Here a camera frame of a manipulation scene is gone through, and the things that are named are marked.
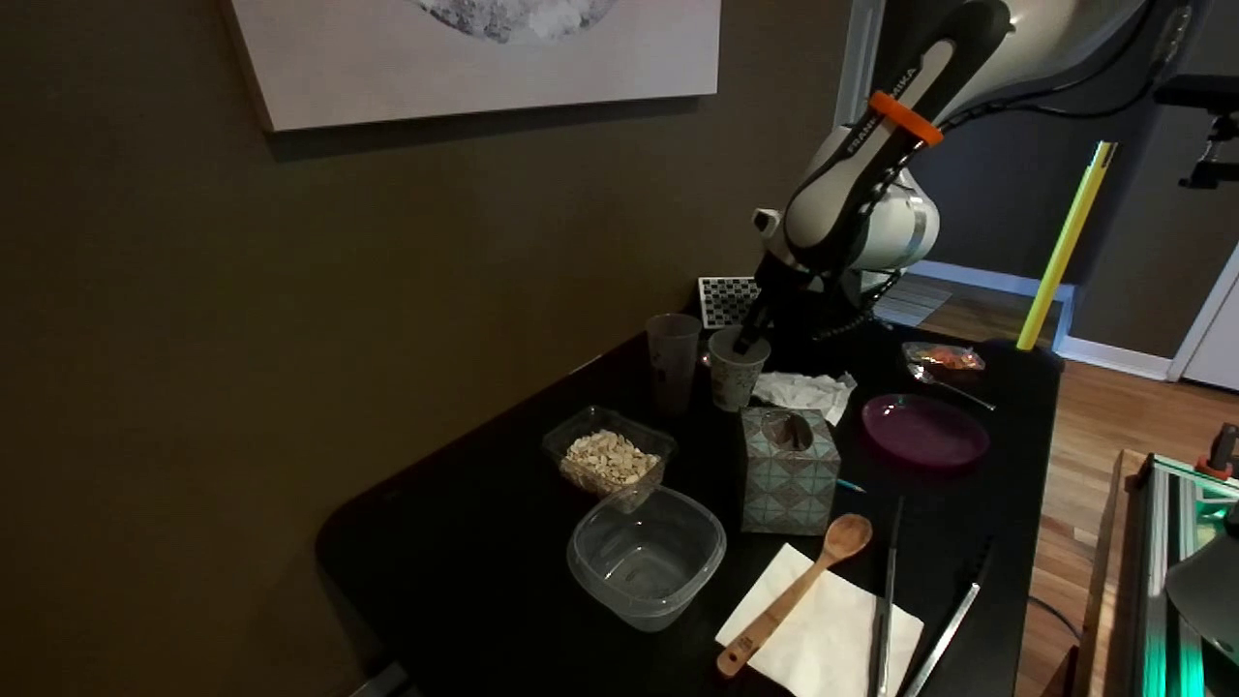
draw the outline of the robotic arm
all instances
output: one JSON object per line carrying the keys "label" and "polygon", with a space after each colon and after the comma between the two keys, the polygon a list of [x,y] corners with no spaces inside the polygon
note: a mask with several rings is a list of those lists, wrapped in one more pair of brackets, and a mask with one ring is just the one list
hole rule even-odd
{"label": "robotic arm", "polygon": [[938,240],[938,207],[908,164],[962,109],[1056,78],[1109,48],[1147,0],[852,0],[836,128],[785,209],[759,209],[759,302],[741,342],[816,342],[852,328]]}

